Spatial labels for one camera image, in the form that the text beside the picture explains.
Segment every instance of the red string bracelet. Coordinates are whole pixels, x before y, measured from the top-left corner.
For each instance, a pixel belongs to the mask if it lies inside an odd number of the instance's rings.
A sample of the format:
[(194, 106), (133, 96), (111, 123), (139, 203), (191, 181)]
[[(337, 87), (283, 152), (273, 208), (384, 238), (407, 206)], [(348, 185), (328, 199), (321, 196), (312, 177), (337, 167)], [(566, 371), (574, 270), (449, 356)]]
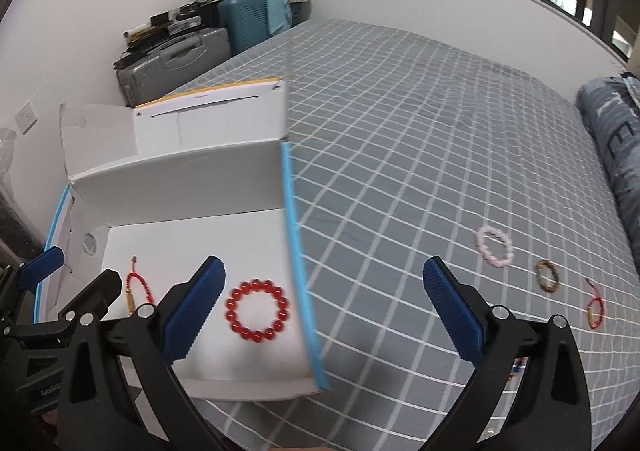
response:
[[(602, 299), (602, 297), (600, 296), (600, 291), (598, 290), (598, 287), (596, 287), (593, 284), (591, 279), (589, 279), (588, 277), (586, 277), (584, 279), (588, 283), (588, 285), (591, 288), (593, 288), (593, 298), (587, 304), (587, 320), (589, 322), (589, 328), (591, 330), (595, 330), (596, 328), (599, 328), (600, 325), (602, 325), (602, 322), (604, 321), (604, 315), (605, 315), (605, 313), (604, 313), (604, 299)], [(598, 317), (594, 316), (594, 313), (593, 313), (593, 304), (594, 303), (598, 303), (600, 305), (600, 315), (598, 315)]]
[[(260, 291), (271, 294), (276, 300), (276, 305), (278, 306), (276, 319), (271, 323), (270, 327), (264, 330), (249, 330), (249, 328), (242, 326), (242, 323), (239, 322), (236, 309), (238, 309), (238, 302), (242, 299), (242, 296)], [(275, 338), (276, 333), (282, 332), (285, 321), (289, 319), (288, 306), (289, 300), (284, 297), (284, 290), (281, 287), (275, 287), (273, 281), (269, 279), (265, 281), (254, 279), (251, 283), (243, 281), (238, 288), (234, 288), (231, 291), (231, 297), (226, 300), (227, 310), (225, 318), (231, 323), (230, 328), (233, 332), (240, 334), (242, 339), (252, 339), (256, 343), (261, 343), (263, 339), (271, 341)]]
[(136, 301), (133, 299), (133, 293), (131, 292), (131, 278), (134, 277), (138, 281), (140, 281), (140, 285), (145, 289), (146, 294), (146, 302), (151, 303), (152, 305), (156, 304), (154, 301), (153, 294), (151, 294), (151, 289), (149, 285), (146, 284), (145, 278), (143, 278), (138, 272), (136, 272), (136, 262), (138, 261), (137, 256), (131, 258), (131, 272), (127, 274), (127, 279), (124, 284), (124, 291), (127, 296), (127, 307), (129, 308), (129, 315), (136, 311)]

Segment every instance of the gray suitcase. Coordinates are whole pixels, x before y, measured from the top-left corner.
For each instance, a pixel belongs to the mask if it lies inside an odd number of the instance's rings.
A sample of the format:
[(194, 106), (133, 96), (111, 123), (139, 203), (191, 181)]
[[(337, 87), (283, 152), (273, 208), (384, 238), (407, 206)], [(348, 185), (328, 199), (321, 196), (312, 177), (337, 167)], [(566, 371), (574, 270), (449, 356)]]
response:
[(151, 50), (145, 58), (116, 71), (127, 106), (164, 97), (231, 57), (224, 28), (205, 28)]

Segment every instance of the blue towel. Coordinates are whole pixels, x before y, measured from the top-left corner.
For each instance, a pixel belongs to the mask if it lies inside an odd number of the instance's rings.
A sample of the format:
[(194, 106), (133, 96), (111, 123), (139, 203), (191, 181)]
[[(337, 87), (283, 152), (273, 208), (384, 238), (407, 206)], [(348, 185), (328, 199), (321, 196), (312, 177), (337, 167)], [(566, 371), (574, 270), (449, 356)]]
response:
[(291, 28), (289, 0), (267, 0), (267, 18), (271, 37)]

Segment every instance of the suitcase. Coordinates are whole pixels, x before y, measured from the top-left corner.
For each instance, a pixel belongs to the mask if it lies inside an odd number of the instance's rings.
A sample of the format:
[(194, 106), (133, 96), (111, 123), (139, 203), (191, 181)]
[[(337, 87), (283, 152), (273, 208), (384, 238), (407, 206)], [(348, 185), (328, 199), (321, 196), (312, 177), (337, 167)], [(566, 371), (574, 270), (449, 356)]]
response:
[(232, 55), (270, 37), (267, 0), (222, 0), (218, 3), (218, 19), (229, 33)]
[(169, 40), (135, 64), (116, 71), (127, 106), (164, 97), (230, 57), (224, 28), (205, 28)]

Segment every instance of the round hole in box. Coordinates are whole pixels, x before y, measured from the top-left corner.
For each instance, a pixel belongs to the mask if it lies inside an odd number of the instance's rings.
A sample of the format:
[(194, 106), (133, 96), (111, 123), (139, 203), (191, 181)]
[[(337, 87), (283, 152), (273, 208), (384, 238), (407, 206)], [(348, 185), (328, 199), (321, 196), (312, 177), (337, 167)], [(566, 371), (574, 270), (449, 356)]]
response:
[(96, 253), (98, 250), (98, 242), (95, 241), (94, 235), (89, 233), (84, 235), (84, 238), (82, 238), (82, 249), (89, 256), (93, 256)]

